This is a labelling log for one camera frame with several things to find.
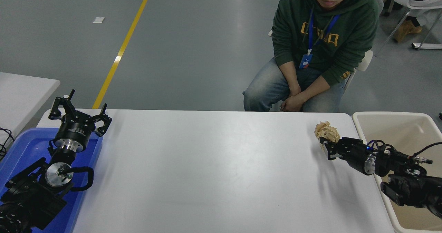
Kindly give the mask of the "person's left hand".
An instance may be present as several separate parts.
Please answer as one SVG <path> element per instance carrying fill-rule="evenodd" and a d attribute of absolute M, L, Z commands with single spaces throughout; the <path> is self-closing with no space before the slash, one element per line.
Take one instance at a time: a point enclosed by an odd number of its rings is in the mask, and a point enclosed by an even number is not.
<path fill-rule="evenodd" d="M 289 97 L 282 102 L 280 110 L 283 112 L 300 112 L 306 98 L 302 93 L 297 95 L 289 95 Z"/>

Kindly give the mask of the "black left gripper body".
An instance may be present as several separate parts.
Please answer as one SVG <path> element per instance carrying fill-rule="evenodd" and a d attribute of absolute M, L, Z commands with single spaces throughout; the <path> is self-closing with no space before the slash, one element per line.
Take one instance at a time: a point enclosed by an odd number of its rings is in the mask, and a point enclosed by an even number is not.
<path fill-rule="evenodd" d="M 59 131 L 54 138 L 55 146 L 86 147 L 91 133 L 95 130 L 95 125 L 91 122 L 75 122 L 71 119 L 61 118 L 60 120 Z"/>

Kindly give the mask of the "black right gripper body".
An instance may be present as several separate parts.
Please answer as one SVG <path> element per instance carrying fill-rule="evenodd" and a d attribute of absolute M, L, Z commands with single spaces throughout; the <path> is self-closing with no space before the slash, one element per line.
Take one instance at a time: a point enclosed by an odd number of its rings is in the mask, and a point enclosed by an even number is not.
<path fill-rule="evenodd" d="M 375 156 L 371 148 L 363 143 L 345 146 L 343 159 L 347 161 L 350 167 L 364 175 L 375 173 Z"/>

